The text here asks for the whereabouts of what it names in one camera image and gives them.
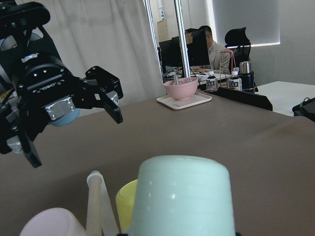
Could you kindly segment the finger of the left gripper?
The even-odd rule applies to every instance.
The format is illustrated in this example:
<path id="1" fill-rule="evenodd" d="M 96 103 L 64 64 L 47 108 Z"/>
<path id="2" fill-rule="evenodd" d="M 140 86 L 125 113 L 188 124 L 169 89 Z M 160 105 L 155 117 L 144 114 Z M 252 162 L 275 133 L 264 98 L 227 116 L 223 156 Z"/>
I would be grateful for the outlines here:
<path id="1" fill-rule="evenodd" d="M 26 131 L 25 117 L 18 115 L 14 121 L 9 122 L 8 116 L 9 110 L 0 111 L 0 153 L 23 153 L 34 168 L 41 166 L 33 141 Z"/>
<path id="2" fill-rule="evenodd" d="M 123 122 L 119 100 L 123 98 L 120 80 L 99 66 L 93 66 L 86 72 L 87 108 L 104 108 L 117 123 Z"/>

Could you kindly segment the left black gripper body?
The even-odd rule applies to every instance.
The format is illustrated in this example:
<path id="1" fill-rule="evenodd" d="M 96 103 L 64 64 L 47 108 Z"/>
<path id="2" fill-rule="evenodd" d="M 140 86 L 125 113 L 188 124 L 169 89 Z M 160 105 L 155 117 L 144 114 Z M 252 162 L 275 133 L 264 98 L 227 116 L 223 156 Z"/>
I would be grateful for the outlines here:
<path id="1" fill-rule="evenodd" d="M 89 73 L 74 76 L 61 59 L 47 54 L 1 53 L 0 81 L 17 97 L 0 105 L 0 136 L 12 138 L 21 130 L 34 138 L 51 124 L 72 123 L 81 109 L 98 107 L 97 82 Z"/>

